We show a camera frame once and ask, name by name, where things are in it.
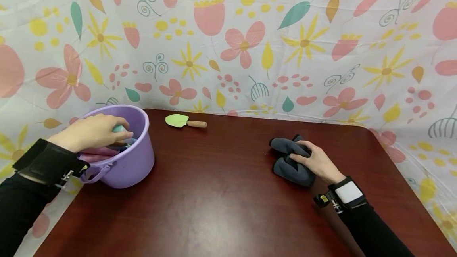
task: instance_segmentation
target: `toy shovel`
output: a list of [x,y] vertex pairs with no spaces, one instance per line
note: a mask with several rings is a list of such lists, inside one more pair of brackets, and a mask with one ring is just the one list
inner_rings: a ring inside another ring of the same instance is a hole
[[205,121],[188,121],[189,116],[185,115],[179,115],[179,114],[174,114],[174,115],[168,115],[165,117],[165,122],[168,125],[171,125],[173,127],[183,127],[184,125],[187,125],[189,127],[200,127],[200,128],[206,128],[207,123]]

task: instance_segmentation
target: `wooden handle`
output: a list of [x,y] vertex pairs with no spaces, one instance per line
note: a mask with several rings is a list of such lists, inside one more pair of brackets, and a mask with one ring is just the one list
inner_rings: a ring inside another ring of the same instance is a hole
[[200,128],[206,128],[208,123],[205,121],[187,121],[187,126],[190,127],[200,127]]

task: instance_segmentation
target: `left hand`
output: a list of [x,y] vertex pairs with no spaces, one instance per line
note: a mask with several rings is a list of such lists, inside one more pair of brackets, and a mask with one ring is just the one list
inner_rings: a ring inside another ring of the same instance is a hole
[[124,118],[99,113],[78,119],[47,140],[69,151],[80,152],[89,148],[105,147],[133,137],[133,133],[129,131],[113,133],[116,125],[123,125],[124,128],[129,129],[129,123]]

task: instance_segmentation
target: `right hand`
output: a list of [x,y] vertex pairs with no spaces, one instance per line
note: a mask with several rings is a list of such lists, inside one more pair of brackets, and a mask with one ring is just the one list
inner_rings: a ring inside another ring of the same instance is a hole
[[303,164],[317,176],[327,180],[328,182],[331,182],[332,184],[337,184],[346,178],[346,176],[337,169],[335,164],[320,147],[314,145],[309,141],[297,141],[296,143],[299,145],[307,146],[312,151],[312,153],[310,158],[305,158],[297,154],[291,154],[289,157],[292,160]]

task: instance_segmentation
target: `black wrist strap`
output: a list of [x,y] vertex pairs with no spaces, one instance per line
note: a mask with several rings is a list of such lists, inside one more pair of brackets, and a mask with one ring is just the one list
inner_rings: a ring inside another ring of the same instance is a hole
[[64,185],[70,176],[80,177],[90,165],[76,153],[39,139],[14,165],[16,172],[46,185]]

